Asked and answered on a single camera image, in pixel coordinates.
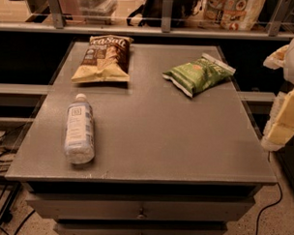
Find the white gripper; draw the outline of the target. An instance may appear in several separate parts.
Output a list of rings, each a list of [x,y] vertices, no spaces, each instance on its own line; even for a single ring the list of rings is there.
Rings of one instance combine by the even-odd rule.
[[[289,45],[272,52],[263,66],[276,70],[283,68],[284,79],[294,85],[294,39]],[[270,110],[261,146],[266,151],[277,151],[294,136],[294,89],[288,94],[279,92]]]

